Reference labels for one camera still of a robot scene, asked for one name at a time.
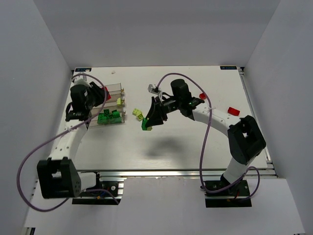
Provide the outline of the red rectangular lego brick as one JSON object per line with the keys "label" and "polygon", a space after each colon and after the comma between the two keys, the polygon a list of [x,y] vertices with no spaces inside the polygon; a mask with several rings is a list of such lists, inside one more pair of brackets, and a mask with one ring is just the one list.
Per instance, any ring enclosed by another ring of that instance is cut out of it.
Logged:
{"label": "red rectangular lego brick", "polygon": [[230,115],[233,115],[233,116],[239,116],[240,114],[240,110],[238,109],[235,109],[233,107],[229,107],[227,112],[230,114]]}

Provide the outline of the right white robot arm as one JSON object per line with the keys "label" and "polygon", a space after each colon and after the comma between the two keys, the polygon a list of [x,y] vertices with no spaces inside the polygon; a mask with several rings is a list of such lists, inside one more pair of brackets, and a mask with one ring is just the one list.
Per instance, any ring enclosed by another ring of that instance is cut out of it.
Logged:
{"label": "right white robot arm", "polygon": [[162,91],[150,84],[148,91],[153,94],[151,107],[143,119],[142,130],[163,125],[167,115],[176,110],[197,122],[207,124],[228,138],[229,150],[232,156],[226,171],[221,176],[221,188],[210,193],[221,192],[242,180],[252,161],[266,146],[265,139],[254,117],[232,116],[209,107],[204,100],[191,95],[187,83],[183,79],[171,82],[172,95],[164,98]]}

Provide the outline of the green square lego brick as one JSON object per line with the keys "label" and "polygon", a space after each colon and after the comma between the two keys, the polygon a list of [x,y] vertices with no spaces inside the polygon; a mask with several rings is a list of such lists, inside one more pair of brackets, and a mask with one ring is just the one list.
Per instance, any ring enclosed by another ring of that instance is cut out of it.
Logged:
{"label": "green square lego brick", "polygon": [[117,118],[112,118],[109,120],[110,124],[117,124],[117,123],[122,123],[122,118],[121,117],[117,117]]}

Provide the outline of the green lego brick underside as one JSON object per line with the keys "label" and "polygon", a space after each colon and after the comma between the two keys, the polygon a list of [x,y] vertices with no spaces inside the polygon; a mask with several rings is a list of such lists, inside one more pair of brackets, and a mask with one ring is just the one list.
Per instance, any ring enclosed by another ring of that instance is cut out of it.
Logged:
{"label": "green lego brick underside", "polygon": [[104,112],[105,116],[109,116],[110,115],[110,110],[109,109],[105,109],[103,112]]}

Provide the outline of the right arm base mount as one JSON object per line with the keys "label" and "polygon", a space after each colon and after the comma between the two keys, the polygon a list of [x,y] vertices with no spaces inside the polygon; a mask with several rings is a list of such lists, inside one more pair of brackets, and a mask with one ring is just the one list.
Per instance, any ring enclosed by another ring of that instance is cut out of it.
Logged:
{"label": "right arm base mount", "polygon": [[218,193],[205,193],[207,208],[250,208],[252,207],[249,186],[246,180]]}

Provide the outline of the lime rounded lego brick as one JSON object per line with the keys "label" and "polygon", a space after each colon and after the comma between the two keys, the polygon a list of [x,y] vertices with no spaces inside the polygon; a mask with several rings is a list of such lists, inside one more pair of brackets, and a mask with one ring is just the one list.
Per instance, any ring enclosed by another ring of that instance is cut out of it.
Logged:
{"label": "lime rounded lego brick", "polygon": [[121,100],[121,98],[118,98],[118,99],[117,99],[116,104],[117,104],[118,106],[121,106],[121,105],[122,105],[122,100]]}

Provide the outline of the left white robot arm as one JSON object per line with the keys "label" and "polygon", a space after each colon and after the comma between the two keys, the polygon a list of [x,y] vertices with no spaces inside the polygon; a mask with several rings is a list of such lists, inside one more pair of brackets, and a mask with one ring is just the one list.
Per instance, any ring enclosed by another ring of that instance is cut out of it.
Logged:
{"label": "left white robot arm", "polygon": [[65,131],[46,160],[37,164],[42,196],[51,198],[75,198],[81,191],[99,187],[95,172],[79,173],[74,166],[79,144],[87,132],[92,109],[102,105],[109,97],[107,88],[94,82],[74,85],[70,88],[71,103],[66,107]]}

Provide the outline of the red flower lego piece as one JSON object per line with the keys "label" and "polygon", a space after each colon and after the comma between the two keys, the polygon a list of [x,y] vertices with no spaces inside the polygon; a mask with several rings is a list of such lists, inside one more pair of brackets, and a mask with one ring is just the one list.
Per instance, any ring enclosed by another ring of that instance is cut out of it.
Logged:
{"label": "red flower lego piece", "polygon": [[110,93],[108,91],[107,86],[105,86],[105,92],[106,92],[106,100],[110,100],[111,99],[111,95],[110,95]]}

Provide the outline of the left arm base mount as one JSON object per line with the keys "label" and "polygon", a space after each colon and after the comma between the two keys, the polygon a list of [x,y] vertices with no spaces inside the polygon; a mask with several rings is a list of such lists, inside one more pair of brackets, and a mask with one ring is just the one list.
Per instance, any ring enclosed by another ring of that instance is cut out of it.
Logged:
{"label": "left arm base mount", "polygon": [[102,176],[101,172],[79,172],[81,193],[72,199],[73,205],[113,205],[122,198],[124,180]]}

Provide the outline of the small red square lego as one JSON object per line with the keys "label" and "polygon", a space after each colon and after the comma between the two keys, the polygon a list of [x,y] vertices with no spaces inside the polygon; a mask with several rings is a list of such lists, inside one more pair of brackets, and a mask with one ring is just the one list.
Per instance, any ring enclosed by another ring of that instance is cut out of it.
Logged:
{"label": "small red square lego", "polygon": [[205,96],[204,93],[201,93],[201,94],[199,95],[199,98],[202,99],[202,100],[205,100],[205,99],[206,99],[206,96]]}

